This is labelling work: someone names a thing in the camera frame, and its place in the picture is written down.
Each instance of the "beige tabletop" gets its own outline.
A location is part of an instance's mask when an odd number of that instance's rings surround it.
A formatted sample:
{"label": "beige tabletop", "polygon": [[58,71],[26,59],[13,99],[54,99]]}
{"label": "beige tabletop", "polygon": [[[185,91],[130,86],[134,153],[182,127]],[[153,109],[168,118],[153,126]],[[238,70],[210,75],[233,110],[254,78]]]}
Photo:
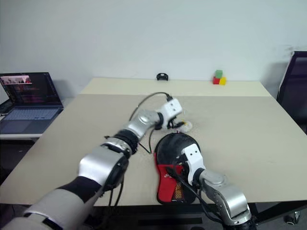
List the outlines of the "beige tabletop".
{"label": "beige tabletop", "polygon": [[[189,134],[198,141],[206,167],[225,173],[248,202],[306,200],[307,137],[274,98],[263,94],[262,85],[253,87],[255,96],[178,96],[184,108],[178,119],[192,122]],[[72,181],[81,158],[103,136],[120,130],[143,98],[128,94],[78,95],[2,184],[0,203],[32,204]],[[164,102],[154,97],[144,108]],[[167,133],[154,132],[152,145]],[[141,142],[147,146],[148,137]],[[158,205],[157,185],[153,156],[139,148],[130,158],[119,205]],[[106,206],[108,199],[106,193],[96,206]]]}

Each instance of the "chair backrest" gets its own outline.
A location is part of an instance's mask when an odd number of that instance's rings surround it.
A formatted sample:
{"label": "chair backrest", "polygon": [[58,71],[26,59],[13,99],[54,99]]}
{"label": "chair backrest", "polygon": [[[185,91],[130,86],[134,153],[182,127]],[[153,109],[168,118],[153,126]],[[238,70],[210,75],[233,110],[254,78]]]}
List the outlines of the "chair backrest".
{"label": "chair backrest", "polygon": [[295,122],[307,124],[307,51],[293,53],[277,101]]}

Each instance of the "gray floor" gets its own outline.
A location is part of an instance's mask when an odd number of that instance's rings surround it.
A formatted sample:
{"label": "gray floor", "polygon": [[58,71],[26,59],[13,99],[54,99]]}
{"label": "gray floor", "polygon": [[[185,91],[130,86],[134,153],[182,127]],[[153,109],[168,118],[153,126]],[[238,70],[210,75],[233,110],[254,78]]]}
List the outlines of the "gray floor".
{"label": "gray floor", "polygon": [[[1,164],[1,177],[7,176],[9,172],[14,169],[26,152],[31,148],[31,144],[1,144],[0,145],[0,164]],[[261,203],[257,204],[258,211],[263,211],[273,206],[274,203]],[[0,204],[0,228],[2,228],[13,217],[20,217],[26,207],[21,205],[3,205]],[[109,226],[112,230],[121,229],[138,229],[138,230],[162,230],[162,229],[176,229],[176,230],[190,230],[205,229],[205,230],[221,230],[221,226],[208,220],[203,214],[186,214],[176,216],[177,218],[202,218],[202,224],[199,225],[181,225],[181,226],[138,226],[140,219],[155,219],[157,216],[138,215],[138,216],[115,216],[110,219]],[[80,230],[90,229],[87,226],[81,226]],[[278,218],[268,223],[258,226],[258,230],[307,230],[307,209],[301,211],[301,217],[298,224],[294,226],[286,225],[283,218]]]}

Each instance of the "green block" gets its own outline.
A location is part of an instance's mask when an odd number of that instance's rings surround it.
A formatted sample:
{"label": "green block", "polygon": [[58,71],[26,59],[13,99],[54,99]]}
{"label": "green block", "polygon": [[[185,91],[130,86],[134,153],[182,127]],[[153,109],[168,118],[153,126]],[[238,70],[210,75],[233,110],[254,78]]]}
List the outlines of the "green block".
{"label": "green block", "polygon": [[223,75],[223,71],[222,70],[217,70],[215,71],[215,78],[221,79]]}

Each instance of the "toy block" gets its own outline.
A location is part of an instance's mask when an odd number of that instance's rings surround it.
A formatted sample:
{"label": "toy block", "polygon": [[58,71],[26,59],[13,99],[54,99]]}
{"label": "toy block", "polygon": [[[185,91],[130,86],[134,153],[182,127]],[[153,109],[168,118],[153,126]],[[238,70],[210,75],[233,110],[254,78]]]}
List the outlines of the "toy block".
{"label": "toy block", "polygon": [[213,77],[212,82],[213,82],[213,85],[218,85],[218,84],[220,84],[220,79]]}
{"label": "toy block", "polygon": [[215,71],[215,77],[216,78],[221,79],[222,75],[223,75],[223,71],[222,70],[218,69],[217,71]]}
{"label": "toy block", "polygon": [[226,77],[222,77],[219,82],[220,85],[226,85]]}

